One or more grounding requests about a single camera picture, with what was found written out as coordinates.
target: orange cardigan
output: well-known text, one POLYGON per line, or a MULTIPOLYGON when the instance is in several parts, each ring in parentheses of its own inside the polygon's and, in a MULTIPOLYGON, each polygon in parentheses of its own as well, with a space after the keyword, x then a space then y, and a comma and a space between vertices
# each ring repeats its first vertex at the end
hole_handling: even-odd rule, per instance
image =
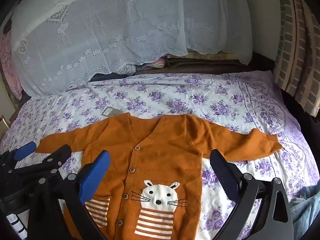
MULTIPOLYGON (((192 115, 140 119, 129 113, 40 141, 37 152, 64 144, 84 151, 82 166, 102 150, 110 167, 94 198, 85 203, 108 239, 193 240, 200 217, 202 158, 218 149, 229 162, 254 160, 282 148, 276 135, 248 135, 192 115)), ((68 210, 71 233, 80 238, 68 210)))

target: white wall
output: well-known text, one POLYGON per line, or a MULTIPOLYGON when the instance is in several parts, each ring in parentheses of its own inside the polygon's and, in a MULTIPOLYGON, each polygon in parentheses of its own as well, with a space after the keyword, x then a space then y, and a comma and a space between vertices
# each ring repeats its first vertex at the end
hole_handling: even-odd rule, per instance
POLYGON ((251 15, 253 51, 276 60, 280 39, 280 1, 247 0, 251 15))

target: purple floral bedsheet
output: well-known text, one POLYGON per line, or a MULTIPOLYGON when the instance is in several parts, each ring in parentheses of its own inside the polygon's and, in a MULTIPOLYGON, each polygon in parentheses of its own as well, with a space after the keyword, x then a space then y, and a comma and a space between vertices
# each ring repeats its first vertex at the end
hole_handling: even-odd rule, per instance
MULTIPOLYGON (((71 131, 104 119, 106 106, 141 118, 162 114, 194 114, 230 130, 248 133, 258 128, 278 135, 283 149, 269 157, 238 162, 242 172, 256 179, 279 177, 291 199, 303 186, 319 180, 314 157, 300 132, 298 122, 282 101, 271 72, 254 71, 223 75, 152 74, 127 79, 90 83, 59 95, 31 99, 19 112, 4 136, 0 150, 12 150, 30 141, 71 131)), ((17 167, 41 162, 46 154, 32 154, 17 167)), ((78 172, 82 153, 73 153, 60 168, 63 176, 78 172)), ((196 239, 212 239, 221 228, 234 203, 228 200, 208 159, 203 159, 201 217, 196 239)), ((259 208, 256 201, 239 238, 250 231, 259 208)))

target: pillow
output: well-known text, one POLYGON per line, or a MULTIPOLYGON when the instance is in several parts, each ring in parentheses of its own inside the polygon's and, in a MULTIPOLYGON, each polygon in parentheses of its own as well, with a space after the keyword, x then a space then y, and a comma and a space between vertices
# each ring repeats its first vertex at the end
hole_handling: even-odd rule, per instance
POLYGON ((5 79, 17 99, 22 97, 22 86, 17 76, 11 56, 11 31, 0 40, 0 60, 5 79))

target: cat face motif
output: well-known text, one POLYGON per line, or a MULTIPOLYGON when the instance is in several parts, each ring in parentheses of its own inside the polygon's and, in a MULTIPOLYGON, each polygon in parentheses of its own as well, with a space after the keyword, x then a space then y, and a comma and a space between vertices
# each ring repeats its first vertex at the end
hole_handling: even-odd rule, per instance
POLYGON ((174 182, 170 186, 156 184, 145 180, 146 188, 143 189, 140 203, 142 208, 159 211, 174 212, 178 206, 178 195, 175 189, 180 183, 174 182))

